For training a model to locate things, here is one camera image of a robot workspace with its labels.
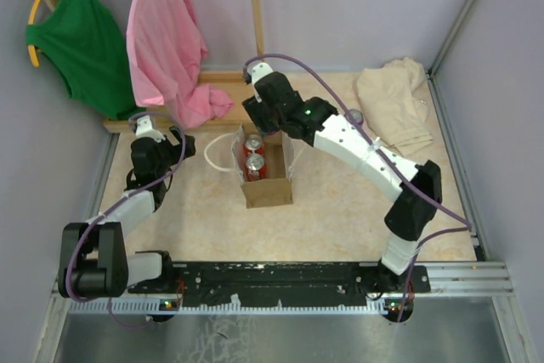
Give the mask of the red soda can front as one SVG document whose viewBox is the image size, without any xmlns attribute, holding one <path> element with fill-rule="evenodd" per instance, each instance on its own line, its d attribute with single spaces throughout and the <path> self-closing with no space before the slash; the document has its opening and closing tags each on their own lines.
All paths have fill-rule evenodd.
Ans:
<svg viewBox="0 0 544 363">
<path fill-rule="evenodd" d="M 267 164 L 263 155 L 253 153 L 245 162 L 246 179 L 248 182 L 259 181 L 267 178 Z"/>
</svg>

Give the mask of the purple soda can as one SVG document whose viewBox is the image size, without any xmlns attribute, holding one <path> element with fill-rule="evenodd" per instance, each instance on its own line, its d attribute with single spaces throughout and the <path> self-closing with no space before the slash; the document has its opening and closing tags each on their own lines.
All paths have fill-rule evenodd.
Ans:
<svg viewBox="0 0 544 363">
<path fill-rule="evenodd" d="M 358 111 L 356 109 L 350 109 L 349 113 L 359 125 L 363 124 L 364 118 L 361 111 Z"/>
</svg>

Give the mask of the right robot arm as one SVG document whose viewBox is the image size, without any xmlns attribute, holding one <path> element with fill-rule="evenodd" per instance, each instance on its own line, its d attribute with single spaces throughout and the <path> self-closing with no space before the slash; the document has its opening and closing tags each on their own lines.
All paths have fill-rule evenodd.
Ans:
<svg viewBox="0 0 544 363">
<path fill-rule="evenodd" d="M 410 280 L 409 265 L 422 232 L 434 218 L 441 201 L 439 166 L 423 165 L 381 148 L 365 139 L 355 125 L 324 99 L 304 100 L 287 77 L 267 64 L 245 76 L 254 95 L 242 105 L 264 134 L 282 131 L 317 150 L 345 162 L 370 180 L 392 203 L 384 218 L 390 231 L 386 248 L 368 278 L 368 292 L 396 292 Z M 428 203 L 426 194 L 434 203 Z"/>
</svg>

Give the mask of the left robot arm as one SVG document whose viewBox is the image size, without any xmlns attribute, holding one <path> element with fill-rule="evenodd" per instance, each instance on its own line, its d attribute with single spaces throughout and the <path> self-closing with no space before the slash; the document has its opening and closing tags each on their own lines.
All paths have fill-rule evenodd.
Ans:
<svg viewBox="0 0 544 363">
<path fill-rule="evenodd" d="M 155 213 L 169 191 L 181 162 L 196 153 L 195 138 L 175 126 L 173 144 L 155 128 L 149 116 L 134 124 L 131 144 L 133 168 L 120 199 L 97 216 L 69 223 L 62 231 L 58 291 L 64 298 L 86 302 L 116 298 L 128 287 L 147 281 L 158 292 L 175 286 L 177 272 L 166 263 L 164 251 L 144 251 L 128 256 L 124 234 Z"/>
</svg>

